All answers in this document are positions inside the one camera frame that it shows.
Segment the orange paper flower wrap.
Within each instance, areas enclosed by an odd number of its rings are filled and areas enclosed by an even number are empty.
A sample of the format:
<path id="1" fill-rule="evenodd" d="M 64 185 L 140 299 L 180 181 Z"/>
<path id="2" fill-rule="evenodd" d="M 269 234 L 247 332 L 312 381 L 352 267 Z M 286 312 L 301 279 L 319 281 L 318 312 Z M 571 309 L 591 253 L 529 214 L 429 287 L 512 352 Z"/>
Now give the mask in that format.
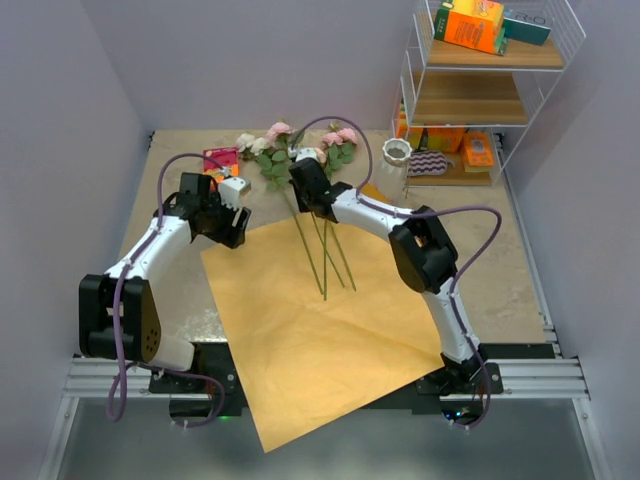
<path id="1" fill-rule="evenodd" d="M 421 296 L 389 245 L 338 225 L 330 261 L 317 224 L 263 186 L 245 243 L 201 255 L 261 445 L 277 449 L 440 368 Z"/>

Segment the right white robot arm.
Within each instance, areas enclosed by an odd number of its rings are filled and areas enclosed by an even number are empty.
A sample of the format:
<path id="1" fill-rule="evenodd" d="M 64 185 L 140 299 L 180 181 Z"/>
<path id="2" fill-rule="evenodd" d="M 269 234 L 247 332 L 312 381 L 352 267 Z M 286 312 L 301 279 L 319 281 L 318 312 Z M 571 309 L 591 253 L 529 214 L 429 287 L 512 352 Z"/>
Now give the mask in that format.
<path id="1" fill-rule="evenodd" d="M 401 280 L 422 296 L 434 321 L 448 386 L 466 393 L 482 380 L 490 387 L 491 374 L 457 287 L 458 253 L 436 212 L 393 207 L 344 182 L 332 184 L 311 158 L 294 161 L 289 173 L 303 212 L 389 243 Z"/>

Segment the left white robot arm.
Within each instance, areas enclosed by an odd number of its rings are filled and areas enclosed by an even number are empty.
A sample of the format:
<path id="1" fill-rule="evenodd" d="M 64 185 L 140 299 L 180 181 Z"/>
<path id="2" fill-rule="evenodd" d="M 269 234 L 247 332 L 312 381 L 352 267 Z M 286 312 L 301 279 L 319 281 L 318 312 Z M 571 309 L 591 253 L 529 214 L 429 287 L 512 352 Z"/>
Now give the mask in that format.
<path id="1" fill-rule="evenodd" d="M 172 261 L 198 236 L 235 249 L 245 241 L 251 211 L 242 205 L 251 183 L 228 177 L 184 173 L 179 190 L 156 210 L 134 247 L 103 274 L 79 284 L 79 345 L 83 355 L 172 370 L 185 392 L 200 390 L 207 368 L 194 359 L 193 343 L 171 337 L 161 327 L 152 287 Z"/>

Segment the artificial rose bouquet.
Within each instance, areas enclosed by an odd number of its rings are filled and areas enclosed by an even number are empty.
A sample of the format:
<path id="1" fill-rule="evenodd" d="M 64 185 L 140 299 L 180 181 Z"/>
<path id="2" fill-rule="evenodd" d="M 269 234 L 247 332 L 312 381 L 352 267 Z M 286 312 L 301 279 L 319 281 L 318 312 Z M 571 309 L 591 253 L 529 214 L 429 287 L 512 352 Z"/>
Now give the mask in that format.
<path id="1" fill-rule="evenodd" d="M 314 280 L 323 298 L 328 297 L 328 270 L 332 269 L 339 281 L 343 278 L 328 251 L 328 235 L 334 228 L 324 221 L 318 224 L 312 216 L 312 225 L 322 247 L 322 267 L 317 268 L 311 254 L 309 242 L 303 231 L 299 215 L 310 213 L 302 194 L 295 186 L 289 168 L 299 159 L 310 158 L 320 167 L 328 178 L 350 164 L 355 157 L 358 146 L 358 135 L 351 127 L 343 127 L 337 120 L 331 121 L 327 132 L 321 138 L 319 147 L 305 147 L 303 140 L 305 131 L 296 130 L 284 121 L 279 121 L 262 136 L 255 136 L 245 132 L 236 139 L 239 158 L 243 161 L 253 161 L 260 168 L 260 174 L 267 181 L 267 189 L 279 192 L 295 221 L 296 229 L 302 241 Z"/>

